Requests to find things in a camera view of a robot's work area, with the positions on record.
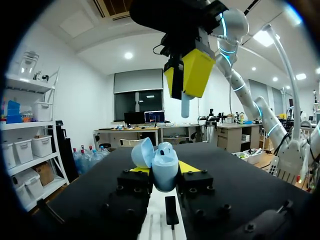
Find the computer monitor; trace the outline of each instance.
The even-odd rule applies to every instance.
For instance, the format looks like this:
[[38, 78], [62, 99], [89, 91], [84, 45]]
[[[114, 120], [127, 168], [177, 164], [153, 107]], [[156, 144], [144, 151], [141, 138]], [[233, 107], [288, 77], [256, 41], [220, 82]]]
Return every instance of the computer monitor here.
[[124, 122], [126, 124], [144, 124], [145, 123], [145, 112], [125, 112]]
[[146, 124], [153, 123], [164, 123], [165, 122], [165, 111], [145, 111], [144, 120]]

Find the cardboard box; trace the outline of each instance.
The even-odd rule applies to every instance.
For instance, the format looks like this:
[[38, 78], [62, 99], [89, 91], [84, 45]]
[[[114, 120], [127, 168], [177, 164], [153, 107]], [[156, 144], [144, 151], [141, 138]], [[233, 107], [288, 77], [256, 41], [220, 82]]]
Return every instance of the cardboard box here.
[[42, 162], [35, 165], [33, 169], [40, 175], [42, 186], [45, 186], [54, 180], [54, 174], [48, 162]]
[[274, 150], [274, 147], [272, 145], [271, 139], [266, 137], [265, 138], [265, 142], [264, 142], [264, 136], [260, 136], [259, 148], [261, 148], [263, 151], [272, 151], [272, 150]]

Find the water bottle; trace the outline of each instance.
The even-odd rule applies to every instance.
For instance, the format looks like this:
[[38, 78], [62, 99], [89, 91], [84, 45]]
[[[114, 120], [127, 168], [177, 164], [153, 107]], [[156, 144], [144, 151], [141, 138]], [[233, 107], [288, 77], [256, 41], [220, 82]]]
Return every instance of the water bottle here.
[[107, 152], [104, 150], [104, 147], [103, 147], [103, 146], [100, 147], [99, 153], [100, 153], [103, 157], [105, 157], [105, 156], [107, 156], [107, 155], [109, 154], [109, 153], [107, 153]]
[[75, 167], [76, 167], [78, 174], [82, 174], [80, 157], [81, 157], [81, 154], [79, 154], [79, 152], [77, 152], [76, 148], [73, 148], [73, 160], [75, 162]]
[[84, 153], [88, 154], [90, 157], [92, 157], [94, 155], [93, 150], [92, 150], [92, 146], [90, 145], [89, 146], [89, 151], [88, 152], [84, 151]]
[[92, 168], [94, 165], [96, 165], [98, 162], [102, 160], [102, 156], [97, 153], [97, 150], [93, 150], [93, 156], [90, 160], [90, 167]]
[[81, 149], [80, 168], [82, 174], [85, 174], [90, 169], [90, 156], [85, 154], [83, 149]]
[[80, 149], [80, 151], [78, 152], [80, 155], [81, 155], [81, 150], [84, 151], [84, 154], [88, 154], [88, 152], [89, 152], [88, 149], [85, 149], [84, 145], [81, 145], [81, 149]]

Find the ceiling vent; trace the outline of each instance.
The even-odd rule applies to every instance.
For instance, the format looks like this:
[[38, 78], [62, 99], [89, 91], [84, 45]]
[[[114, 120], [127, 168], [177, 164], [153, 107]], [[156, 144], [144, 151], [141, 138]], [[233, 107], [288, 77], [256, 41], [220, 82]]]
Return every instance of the ceiling vent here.
[[132, 0], [93, 0], [102, 18], [113, 20], [130, 17], [129, 9]]

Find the table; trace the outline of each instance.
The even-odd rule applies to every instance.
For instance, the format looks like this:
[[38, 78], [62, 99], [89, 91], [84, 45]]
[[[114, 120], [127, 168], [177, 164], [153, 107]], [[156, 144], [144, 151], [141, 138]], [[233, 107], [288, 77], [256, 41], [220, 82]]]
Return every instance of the table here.
[[191, 135], [195, 131], [196, 135], [196, 142], [202, 141], [202, 134], [204, 133], [204, 124], [177, 124], [177, 125], [159, 125], [160, 131], [160, 138], [161, 142], [170, 142], [174, 144], [174, 141], [183, 141], [183, 140], [190, 140]]
[[96, 144], [96, 149], [99, 149], [99, 146], [95, 140], [95, 135], [97, 134], [115, 134], [115, 133], [154, 133], [155, 134], [155, 145], [158, 146], [159, 144], [159, 139], [158, 139], [158, 130], [159, 127], [146, 127], [143, 128], [142, 127], [135, 127], [133, 129], [122, 129], [122, 130], [118, 130], [118, 129], [98, 129], [98, 130], [94, 130], [94, 135], [93, 135], [93, 140], [94, 143]]
[[[182, 211], [187, 239], [217, 239], [222, 233], [236, 229], [268, 209], [278, 209], [285, 200], [293, 201], [293, 211], [305, 206], [310, 194], [238, 157], [206, 142], [175, 145], [180, 160], [198, 169], [207, 169], [214, 177], [215, 196], [231, 204], [231, 215], [225, 224], [194, 231]], [[131, 169], [131, 147], [120, 147], [96, 164], [88, 173], [72, 182], [48, 205], [63, 219], [77, 217], [80, 211], [101, 218], [101, 206], [117, 186], [117, 176]], [[34, 215], [42, 228], [47, 221], [42, 212]]]
[[[222, 123], [216, 126], [213, 135], [216, 146], [229, 153], [243, 152], [248, 149], [258, 149], [261, 124]], [[250, 135], [250, 140], [243, 141], [242, 134]]]

